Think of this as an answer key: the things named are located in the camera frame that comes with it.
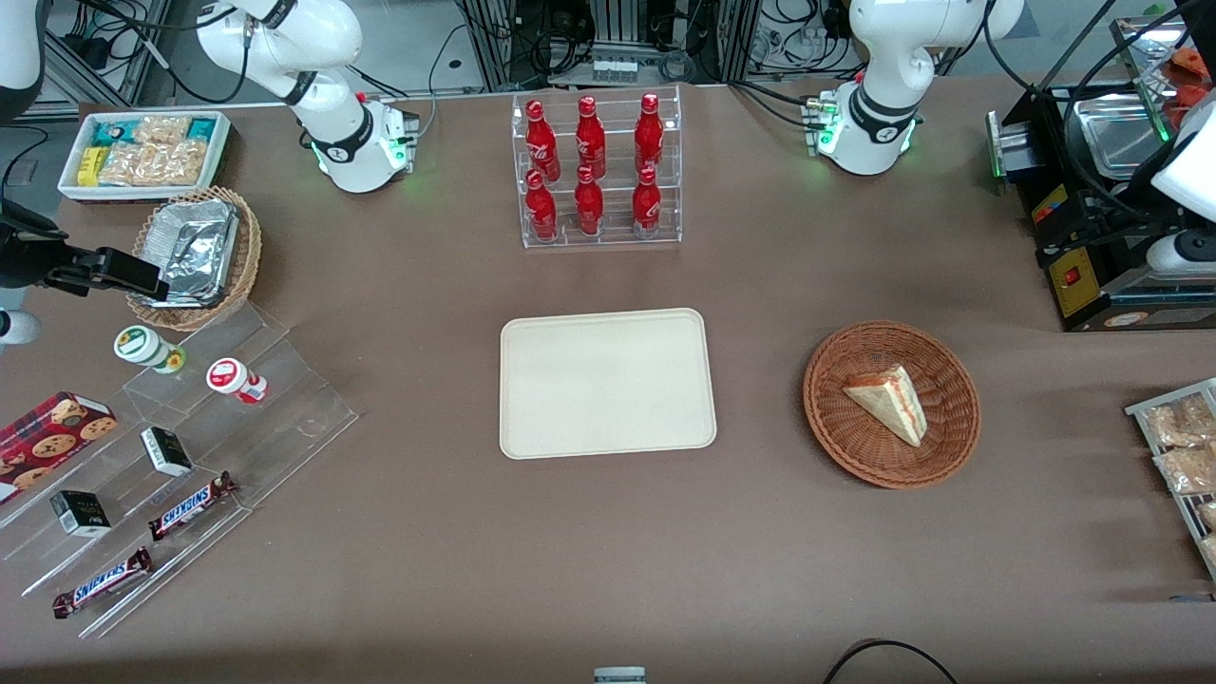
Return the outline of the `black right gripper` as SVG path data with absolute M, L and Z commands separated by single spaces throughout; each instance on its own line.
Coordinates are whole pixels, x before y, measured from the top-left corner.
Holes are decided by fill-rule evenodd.
M 88 271 L 75 264 L 88 250 L 68 245 L 67 235 L 54 222 L 15 200 L 4 200 L 1 234 L 4 288 L 39 286 L 88 292 L 84 285 Z M 161 268 L 109 247 L 101 247 L 95 253 L 94 287 L 150 299 L 167 299 L 169 295 L 169 284 L 162 280 Z

